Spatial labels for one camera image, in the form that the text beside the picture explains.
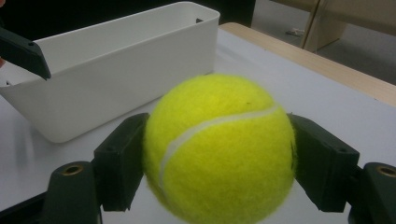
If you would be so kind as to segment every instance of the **white container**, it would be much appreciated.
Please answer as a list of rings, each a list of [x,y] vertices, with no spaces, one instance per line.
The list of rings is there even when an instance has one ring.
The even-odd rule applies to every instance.
[[[7,63],[0,93],[65,142],[212,72],[218,25],[217,11],[181,2],[40,39],[52,78]]]

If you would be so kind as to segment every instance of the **wooden table edge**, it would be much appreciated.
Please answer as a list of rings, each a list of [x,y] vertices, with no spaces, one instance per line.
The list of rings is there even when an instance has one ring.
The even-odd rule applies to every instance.
[[[316,73],[337,81],[357,91],[381,101],[396,106],[396,86],[375,77],[368,76],[333,62],[312,52],[297,48],[291,44],[260,33],[238,23],[225,23],[220,29],[237,35],[246,41],[267,49],[285,59],[302,65]]]

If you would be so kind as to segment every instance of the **yellow tennis ball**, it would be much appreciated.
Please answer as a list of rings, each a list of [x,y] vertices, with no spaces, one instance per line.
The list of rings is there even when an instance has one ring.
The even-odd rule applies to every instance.
[[[148,184],[190,223],[256,223],[293,182],[294,133],[280,105],[243,77],[194,77],[168,92],[145,130]]]

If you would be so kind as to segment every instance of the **white table surface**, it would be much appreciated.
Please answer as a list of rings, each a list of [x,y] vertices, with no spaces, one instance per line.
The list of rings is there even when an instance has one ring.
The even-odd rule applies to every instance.
[[[396,107],[383,104],[296,63],[219,30],[215,72],[256,80],[288,112],[312,119],[369,161],[396,166]],[[91,161],[93,151],[125,118],[150,112],[156,101],[139,107],[82,136],[53,144],[0,97],[0,211],[47,189],[50,174],[72,161]],[[262,223],[347,223],[344,214],[326,214],[295,182],[290,196]],[[184,223],[163,209],[143,179],[126,213],[103,213],[104,223]]]

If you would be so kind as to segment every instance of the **table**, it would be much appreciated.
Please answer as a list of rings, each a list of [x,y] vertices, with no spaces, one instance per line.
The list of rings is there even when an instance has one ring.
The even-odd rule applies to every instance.
[[[246,76],[264,86],[285,110],[312,119],[361,153],[360,165],[396,165],[394,86],[302,49],[228,23],[219,29],[215,72]],[[149,112],[144,105],[63,144],[41,136],[0,98],[0,211],[46,190],[50,173],[72,161],[90,161],[93,151],[126,118]],[[263,223],[347,223],[343,214],[325,214],[295,183],[290,196]],[[183,223],[163,209],[145,179],[132,210],[103,213],[105,223]]]

